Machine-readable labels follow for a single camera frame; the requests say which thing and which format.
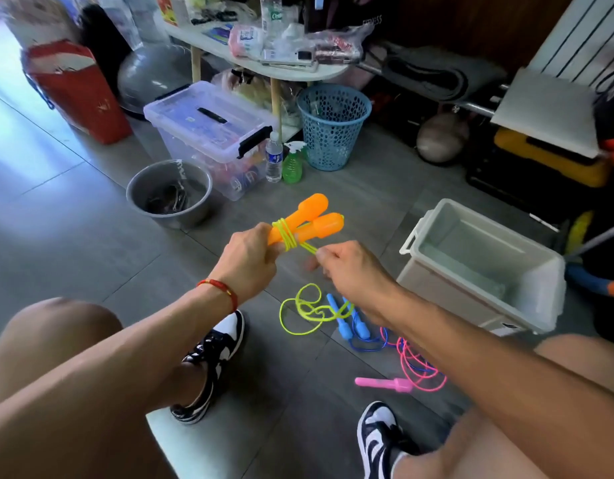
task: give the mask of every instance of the sneaker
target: sneaker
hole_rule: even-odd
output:
[[[183,423],[196,423],[205,416],[211,403],[214,388],[221,377],[223,366],[231,360],[238,351],[242,337],[245,334],[245,319],[240,311],[229,314],[225,319],[216,324],[213,330],[196,345],[194,350],[185,356],[183,362],[203,366],[207,363],[207,381],[203,391],[194,402],[183,407],[173,405],[169,408],[171,414]]]
[[[364,479],[389,479],[401,452],[420,455],[420,448],[398,427],[396,416],[383,402],[371,403],[362,413],[358,445]]]

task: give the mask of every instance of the green spray bottle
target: green spray bottle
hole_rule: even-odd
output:
[[[289,154],[283,161],[283,179],[285,183],[298,183],[303,177],[303,153],[307,145],[304,141],[289,141],[285,146]]]

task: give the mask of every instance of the red bag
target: red bag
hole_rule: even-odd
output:
[[[102,144],[132,133],[92,53],[67,40],[30,47],[23,70],[77,128]]]

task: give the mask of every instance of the wooden table leg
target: wooden table leg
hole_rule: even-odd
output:
[[[200,58],[203,51],[197,47],[191,47],[191,80],[198,82],[200,80]]]
[[[278,134],[280,141],[283,140],[283,117],[282,117],[283,98],[280,92],[280,81],[271,79],[271,111],[278,118]]]

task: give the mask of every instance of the blue plastic basket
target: blue plastic basket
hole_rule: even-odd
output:
[[[369,98],[354,88],[323,83],[304,89],[298,108],[309,164],[323,171],[344,167],[362,123],[371,114]]]

